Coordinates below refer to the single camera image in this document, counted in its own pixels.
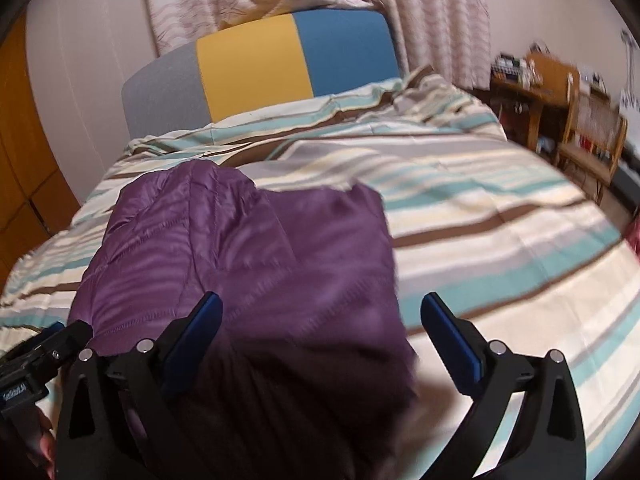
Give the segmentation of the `person's left hand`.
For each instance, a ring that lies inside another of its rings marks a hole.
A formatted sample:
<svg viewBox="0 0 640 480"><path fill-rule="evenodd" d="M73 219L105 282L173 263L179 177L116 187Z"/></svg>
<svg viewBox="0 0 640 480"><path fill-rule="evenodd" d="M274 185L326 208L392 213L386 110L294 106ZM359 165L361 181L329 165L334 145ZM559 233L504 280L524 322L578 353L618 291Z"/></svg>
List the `person's left hand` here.
<svg viewBox="0 0 640 480"><path fill-rule="evenodd" d="M49 479L54 479L56 442L52 422L38 406L34 406L27 411L26 428L29 458Z"/></svg>

